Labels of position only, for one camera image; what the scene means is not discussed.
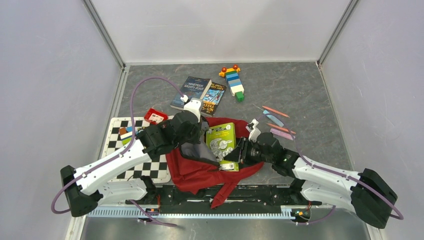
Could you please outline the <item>green paperback book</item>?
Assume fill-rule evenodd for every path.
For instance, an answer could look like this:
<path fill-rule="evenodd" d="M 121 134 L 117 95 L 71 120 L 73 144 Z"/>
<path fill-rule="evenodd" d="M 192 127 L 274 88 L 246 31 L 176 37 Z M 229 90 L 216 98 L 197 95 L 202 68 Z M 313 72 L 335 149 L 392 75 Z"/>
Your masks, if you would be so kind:
<path fill-rule="evenodd" d="M 226 160 L 236 148 L 236 131 L 233 122 L 212 126 L 205 135 L 206 144 L 214 154 L 219 169 L 226 172 L 238 172 L 239 164 L 237 161 Z"/>

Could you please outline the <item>red student backpack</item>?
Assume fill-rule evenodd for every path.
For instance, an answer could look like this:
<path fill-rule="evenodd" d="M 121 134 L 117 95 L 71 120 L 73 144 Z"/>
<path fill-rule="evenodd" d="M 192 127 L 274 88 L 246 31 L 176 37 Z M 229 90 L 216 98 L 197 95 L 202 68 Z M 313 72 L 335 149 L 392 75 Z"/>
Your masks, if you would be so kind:
<path fill-rule="evenodd" d="M 243 165 L 238 172 L 219 170 L 219 164 L 207 158 L 200 158 L 179 146 L 165 155 L 171 179 L 182 192 L 197 194 L 201 189 L 223 184 L 213 197 L 211 209 L 221 206 L 238 183 L 257 173 L 263 162 Z"/>

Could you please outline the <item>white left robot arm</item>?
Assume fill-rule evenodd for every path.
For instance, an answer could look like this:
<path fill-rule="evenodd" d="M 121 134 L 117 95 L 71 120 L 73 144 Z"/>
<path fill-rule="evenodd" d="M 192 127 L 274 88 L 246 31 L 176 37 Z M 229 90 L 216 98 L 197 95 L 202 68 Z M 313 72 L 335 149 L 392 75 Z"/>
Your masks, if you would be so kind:
<path fill-rule="evenodd" d="M 61 193 L 66 197 L 68 212 L 81 217 L 102 204 L 117 201 L 142 200 L 153 203 L 157 190 L 148 177 L 138 177 L 125 182 L 110 182 L 126 170 L 152 159 L 171 153 L 183 144 L 198 144 L 209 124 L 204 117 L 197 117 L 184 110 L 172 119 L 149 125 L 129 143 L 86 166 L 70 165 L 60 170 Z"/>

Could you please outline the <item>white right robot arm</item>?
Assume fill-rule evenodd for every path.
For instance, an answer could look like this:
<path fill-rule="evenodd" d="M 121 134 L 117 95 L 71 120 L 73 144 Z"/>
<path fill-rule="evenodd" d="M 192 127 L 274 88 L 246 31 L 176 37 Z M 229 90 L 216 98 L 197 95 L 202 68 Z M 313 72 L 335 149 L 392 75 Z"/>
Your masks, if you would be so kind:
<path fill-rule="evenodd" d="M 344 170 L 321 164 L 284 148 L 269 132 L 255 141 L 238 139 L 223 153 L 225 160 L 245 166 L 269 163 L 274 171 L 293 178 L 289 199 L 295 204 L 321 202 L 346 209 L 368 225 L 384 229 L 393 217 L 397 194 L 374 170 Z"/>

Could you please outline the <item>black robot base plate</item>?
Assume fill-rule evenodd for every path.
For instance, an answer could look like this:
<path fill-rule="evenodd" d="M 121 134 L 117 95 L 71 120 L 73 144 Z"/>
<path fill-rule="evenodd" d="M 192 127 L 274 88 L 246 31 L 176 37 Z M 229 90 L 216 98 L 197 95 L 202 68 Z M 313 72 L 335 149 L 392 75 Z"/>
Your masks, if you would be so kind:
<path fill-rule="evenodd" d="M 284 185 L 237 185 L 219 206 L 212 206 L 220 185 L 184 192 L 175 185 L 160 185 L 136 203 L 157 205 L 162 214 L 276 214 L 281 206 L 320 206 Z"/>

